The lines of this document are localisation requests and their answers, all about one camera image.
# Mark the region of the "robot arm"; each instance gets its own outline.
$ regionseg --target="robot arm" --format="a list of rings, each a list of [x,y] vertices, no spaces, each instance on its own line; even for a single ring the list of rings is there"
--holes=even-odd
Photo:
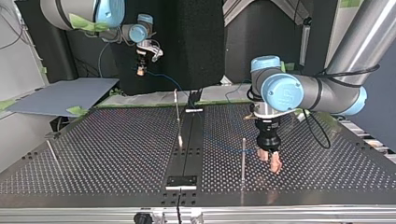
[[[123,41],[129,46],[132,46],[129,42],[134,42],[139,76],[145,75],[149,61],[155,63],[163,56],[158,41],[151,39],[155,33],[150,15],[139,14],[136,24],[121,24],[124,0],[41,0],[40,6],[46,19],[60,29],[81,30],[106,42]]]
[[[252,112],[260,130],[258,146],[278,152],[278,117],[296,108],[354,115],[365,105],[363,84],[396,38],[396,0],[365,0],[325,70],[316,76],[287,74],[280,59],[264,56],[251,63],[255,101]]]

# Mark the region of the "black backdrop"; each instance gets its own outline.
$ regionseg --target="black backdrop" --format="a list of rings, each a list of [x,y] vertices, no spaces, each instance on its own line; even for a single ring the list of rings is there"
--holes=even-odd
[[[153,37],[164,56],[148,70],[166,74],[183,90],[197,90],[220,82],[225,70],[222,0],[128,0],[124,23],[136,23],[139,13],[154,17]],[[112,44],[120,72],[120,86],[127,94],[171,91],[176,86],[163,77],[136,76],[135,47]]]

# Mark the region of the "metal frame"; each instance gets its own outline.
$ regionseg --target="metal frame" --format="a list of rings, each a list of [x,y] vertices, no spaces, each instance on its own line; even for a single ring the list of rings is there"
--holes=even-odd
[[[248,5],[256,0],[227,0],[224,3],[224,26],[227,27]],[[286,15],[294,20],[294,12],[297,7],[298,0],[271,0],[275,5],[282,9]],[[304,19],[309,16],[308,11],[303,4],[299,4],[295,22],[297,25],[301,25]]]

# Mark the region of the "metal rod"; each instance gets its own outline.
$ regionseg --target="metal rod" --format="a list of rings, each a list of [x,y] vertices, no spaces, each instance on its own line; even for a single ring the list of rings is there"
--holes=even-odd
[[[365,0],[327,68],[328,74],[376,66],[396,38],[396,0]],[[336,77],[362,85],[370,74]]]
[[[246,167],[247,139],[242,139],[242,184],[245,184],[245,167]]]
[[[53,150],[52,143],[50,142],[49,139],[47,139],[47,145],[49,146],[49,151],[50,151],[50,154],[52,155],[53,159],[58,161],[58,158],[57,158],[57,156],[55,154],[55,151]]]
[[[180,147],[183,147],[183,138],[181,137],[181,124],[180,124],[180,112],[178,109],[178,97],[177,97],[177,89],[174,91],[175,95],[175,104],[176,104],[176,113],[177,113],[177,127],[178,127],[178,144]]]

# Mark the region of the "black cable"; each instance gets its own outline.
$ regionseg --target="black cable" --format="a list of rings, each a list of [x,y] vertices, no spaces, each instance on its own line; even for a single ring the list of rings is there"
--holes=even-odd
[[[362,69],[359,71],[355,71],[355,72],[344,72],[344,73],[334,73],[334,74],[328,74],[326,73],[326,69],[317,73],[316,75],[314,75],[314,77],[352,77],[352,76],[358,76],[358,75],[364,75],[367,73],[373,73],[376,70],[378,70],[381,66],[379,64],[373,66],[373,67],[369,67],[366,69]]]
[[[325,136],[325,138],[326,138],[327,145],[328,145],[327,147],[324,146],[324,145],[320,142],[320,140],[317,138],[317,136],[314,134],[314,131],[312,130],[311,122],[308,120],[308,116],[306,115],[306,112],[305,112],[304,109],[303,109],[303,113],[304,113],[304,117],[305,117],[306,124],[308,125],[308,128],[309,128],[309,132],[311,132],[312,136],[314,136],[314,138],[315,138],[315,140],[317,141],[317,143],[318,143],[321,147],[323,147],[323,148],[325,148],[325,149],[330,149],[330,148],[332,147],[332,143],[331,143],[331,141],[330,141],[329,135],[326,134],[326,131],[325,131],[324,128],[320,125],[319,121],[318,121],[318,120],[315,118],[315,116],[312,114],[311,118],[312,118],[312,119],[315,121],[315,123],[319,126],[320,130],[323,132],[323,134],[324,134],[324,136]]]
[[[11,43],[1,47],[0,49],[6,49],[8,47],[13,46],[14,44],[16,44],[21,39],[22,35],[23,35],[23,26],[21,25],[21,33],[18,35],[18,37],[14,41],[12,41]]]
[[[248,89],[248,91],[247,91],[247,98],[248,98],[250,101],[253,101],[253,102],[262,102],[262,97],[261,97],[260,95],[255,94],[255,93],[253,92],[253,87],[251,87],[251,86],[250,86],[250,89]]]

